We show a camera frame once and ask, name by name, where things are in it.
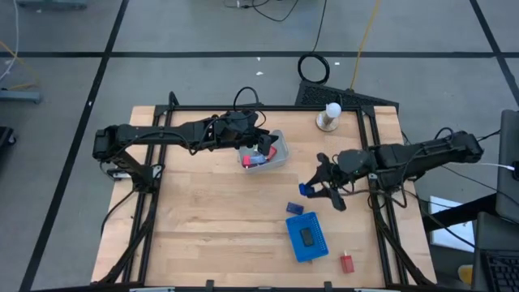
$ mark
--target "wooden table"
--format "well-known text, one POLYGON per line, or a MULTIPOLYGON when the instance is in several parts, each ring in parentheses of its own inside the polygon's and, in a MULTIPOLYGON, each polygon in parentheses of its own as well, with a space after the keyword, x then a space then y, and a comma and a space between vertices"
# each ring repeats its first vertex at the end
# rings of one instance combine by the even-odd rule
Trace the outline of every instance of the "wooden table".
MULTIPOLYGON (((151 106, 135 107, 131 124, 151 125, 153 110, 151 106)), ((401 143, 395 109, 375 107, 375 113, 381 143, 401 143)), ((172 125, 211 114, 175 111, 172 125)), ((317 128, 316 112, 265 114, 268 120, 263 128, 282 130, 289 145, 290 159, 281 168, 244 174, 236 150, 204 151, 191 157, 184 148, 168 147, 145 284, 205 286, 206 280, 213 279, 216 286, 322 287, 324 281, 331 281, 334 287, 383 287, 368 194, 346 197, 348 209, 338 212, 328 199, 309 200, 298 193, 298 184, 315 173, 318 152, 331 157, 341 150, 362 148, 356 114, 343 112, 340 126, 331 133, 317 128), (296 261, 285 225, 289 201, 317 213, 328 256, 304 264, 296 261), (339 256, 344 250, 353 256, 355 273, 341 270, 339 256)), ((143 162, 146 146, 132 146, 128 152, 143 162)), ((413 184, 407 184, 406 189, 414 191, 413 184)), ((366 179, 355 183, 356 190, 366 188, 366 179)), ((110 207, 130 189, 129 180, 116 182, 110 207)), ((93 280, 102 278, 127 247, 136 196, 108 220, 93 280)), ((418 202, 412 197, 408 201, 406 209, 395 205, 401 244, 424 275, 435 281, 418 202)), ((131 279, 137 278, 140 252, 135 254, 131 279)), ((398 282, 389 245, 388 253, 392 279, 398 282)))

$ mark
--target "black floor stripe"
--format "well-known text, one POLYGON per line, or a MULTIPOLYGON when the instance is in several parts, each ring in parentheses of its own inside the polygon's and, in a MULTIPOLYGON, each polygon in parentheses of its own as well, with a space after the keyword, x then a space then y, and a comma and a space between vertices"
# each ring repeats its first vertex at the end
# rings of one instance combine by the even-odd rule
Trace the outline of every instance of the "black floor stripe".
POLYGON ((92 112, 92 107, 96 100, 97 93, 99 92, 99 87, 101 86, 103 76, 105 75, 106 65, 109 61, 109 53, 114 48, 115 39, 117 38, 119 29, 121 27, 122 18, 126 12, 128 2, 129 0, 122 0, 121 6, 119 7, 119 12, 115 19, 114 26, 112 27, 112 32, 110 33, 108 43, 106 44, 103 59, 101 60, 99 68, 97 69, 96 77, 93 80, 90 93, 88 94, 88 99, 85 103, 83 113, 81 114, 81 119, 79 120, 79 125, 75 131, 74 139, 72 140, 71 148, 66 157, 65 165, 63 166, 63 171, 59 177, 58 185, 54 191, 52 201, 50 202, 49 211, 45 216, 45 221, 41 227, 40 235, 38 236, 36 246, 32 251, 31 259, 29 260, 27 270, 25 271, 24 279, 20 285, 20 291, 30 291, 32 288, 32 283, 36 277, 36 273, 40 266, 41 258, 45 251, 45 247, 47 246, 47 242, 49 241, 49 236, 52 231, 54 221, 58 215, 59 206, 62 202, 63 195, 65 194, 66 185, 68 183, 69 177, 71 176, 72 167, 78 155, 81 140, 83 139, 85 129, 87 128, 88 119, 90 118, 90 113, 92 112))
MULTIPOLYGON (((305 51, 112 52, 111 58, 299 58, 305 51)), ((357 52, 316 52, 327 58, 356 58, 357 52)), ((21 58, 103 58, 104 52, 19 52, 21 58)), ((10 58, 0 52, 0 58, 10 58)), ((519 52, 363 52, 363 58, 519 58, 519 52)))
POLYGON ((488 25, 487 19, 485 19, 485 15, 481 11, 481 7, 478 4, 477 0, 470 0, 470 5, 474 9, 476 17, 478 17, 479 24, 485 33, 485 37, 487 37, 488 43, 492 48, 492 52, 496 54, 497 62, 500 65, 501 71, 503 72, 504 79, 506 83, 510 87, 510 91, 512 92, 513 97, 516 100, 516 103, 519 105, 519 88, 517 87, 517 82, 512 72, 510 71, 510 67, 506 63, 504 56, 501 54, 501 49, 497 45, 497 41, 494 38, 494 34, 492 34, 492 30, 490 30, 490 26, 488 25))

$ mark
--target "transparent bin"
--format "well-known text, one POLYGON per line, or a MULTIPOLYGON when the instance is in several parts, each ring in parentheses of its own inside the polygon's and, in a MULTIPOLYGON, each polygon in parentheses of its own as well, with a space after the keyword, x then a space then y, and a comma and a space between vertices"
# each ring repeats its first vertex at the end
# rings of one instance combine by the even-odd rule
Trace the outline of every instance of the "transparent bin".
POLYGON ((238 150, 238 154, 239 154, 238 158, 239 158, 240 167, 243 168, 243 170, 245 171, 246 174, 255 174, 255 173, 258 173, 261 171, 275 169, 277 167, 283 166, 286 163, 286 161, 289 159, 289 148, 286 145, 286 141, 285 141, 285 137, 283 136, 283 132, 280 130, 274 130, 270 133, 270 135, 276 135, 279 137, 279 139, 276 142, 272 143, 272 146, 275 149, 277 149, 277 153, 276 153, 276 156, 274 156, 274 158, 271 161, 269 161, 263 165, 249 167, 248 169, 242 167, 241 165, 242 165, 243 157, 246 155, 253 155, 254 148, 247 148, 245 146, 242 146, 238 150))

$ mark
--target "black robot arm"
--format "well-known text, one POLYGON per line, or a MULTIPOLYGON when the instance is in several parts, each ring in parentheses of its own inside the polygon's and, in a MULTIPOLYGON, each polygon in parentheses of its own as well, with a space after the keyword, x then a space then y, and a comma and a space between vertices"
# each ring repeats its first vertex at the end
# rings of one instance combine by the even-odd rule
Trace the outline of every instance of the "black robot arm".
POLYGON ((357 179, 375 174, 379 189, 396 191, 407 178, 420 178, 426 171, 449 162, 475 163, 481 159, 483 149, 474 135, 459 131, 445 138, 411 145, 383 144, 368 150, 346 150, 330 161, 323 153, 317 154, 321 165, 314 177, 299 190, 308 198, 330 198, 333 207, 346 210, 338 189, 357 179), (315 191, 313 185, 323 188, 315 191))
POLYGON ((255 127, 258 114, 253 110, 227 112, 178 127, 110 126, 99 130, 94 141, 93 157, 100 163, 114 163, 120 171, 131 176, 137 191, 151 192, 157 185, 162 165, 141 165, 126 149, 131 145, 179 145, 195 155, 200 150, 240 148, 258 145, 258 151, 268 155, 277 136, 255 127))

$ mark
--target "white cord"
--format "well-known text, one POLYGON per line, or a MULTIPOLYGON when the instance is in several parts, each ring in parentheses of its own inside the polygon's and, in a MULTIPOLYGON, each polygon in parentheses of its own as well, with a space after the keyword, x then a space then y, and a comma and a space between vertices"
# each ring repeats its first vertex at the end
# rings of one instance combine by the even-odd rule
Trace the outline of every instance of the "white cord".
POLYGON ((496 163, 485 163, 485 162, 481 162, 481 163, 458 163, 458 162, 451 162, 453 164, 458 164, 458 165, 471 165, 471 164, 475 164, 475 165, 489 165, 489 166, 497 166, 497 167, 503 167, 507 170, 511 170, 511 171, 514 171, 515 170, 515 167, 513 166, 510 166, 510 165, 500 165, 500 164, 496 164, 496 163))
MULTIPOLYGON (((13 4, 15 4, 15 29, 16 29, 16 46, 15 46, 15 56, 18 56, 18 46, 19 46, 19 26, 18 26, 18 3, 16 0, 13 0, 13 4)), ((13 57, 13 60, 7 67, 7 70, 3 72, 2 76, 0 76, 0 81, 9 73, 11 68, 16 62, 16 57, 13 57)))

